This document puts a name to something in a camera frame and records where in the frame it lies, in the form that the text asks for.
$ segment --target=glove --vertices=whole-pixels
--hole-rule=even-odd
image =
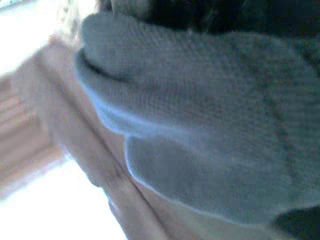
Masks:
[[[320,51],[98,13],[75,74],[99,119],[126,136],[132,176],[164,198],[238,224],[320,203]],[[306,42],[306,49],[311,51]]]

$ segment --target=knit fabric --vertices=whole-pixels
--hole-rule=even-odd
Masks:
[[[82,32],[76,76],[126,136],[137,181],[239,224],[319,205],[319,38],[189,33],[111,13]]]

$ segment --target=gloved hand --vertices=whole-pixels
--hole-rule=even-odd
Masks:
[[[82,32],[76,76],[102,123],[126,136],[137,181],[239,224],[320,203],[319,64],[292,42],[111,13],[88,17]]]

